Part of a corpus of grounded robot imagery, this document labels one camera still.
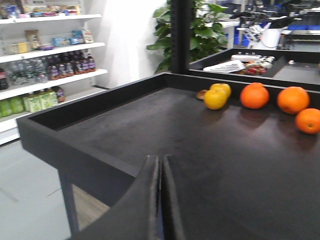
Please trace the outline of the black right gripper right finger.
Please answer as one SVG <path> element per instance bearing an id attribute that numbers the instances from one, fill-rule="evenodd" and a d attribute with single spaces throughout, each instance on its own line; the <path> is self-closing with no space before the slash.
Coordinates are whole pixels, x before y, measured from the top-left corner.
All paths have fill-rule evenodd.
<path id="1" fill-rule="evenodd" d="M 185 240 L 175 181 L 170 167 L 172 155 L 167 154 L 161 163 L 161 214 L 165 240 Z"/>

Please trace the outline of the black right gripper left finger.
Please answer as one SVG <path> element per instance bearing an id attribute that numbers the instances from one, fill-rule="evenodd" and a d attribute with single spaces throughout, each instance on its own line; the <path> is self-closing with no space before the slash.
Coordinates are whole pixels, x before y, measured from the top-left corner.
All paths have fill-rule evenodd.
<path id="1" fill-rule="evenodd" d="M 147 156 L 125 194 L 98 220 L 72 240 L 156 240 L 159 206 L 160 161 Z"/>

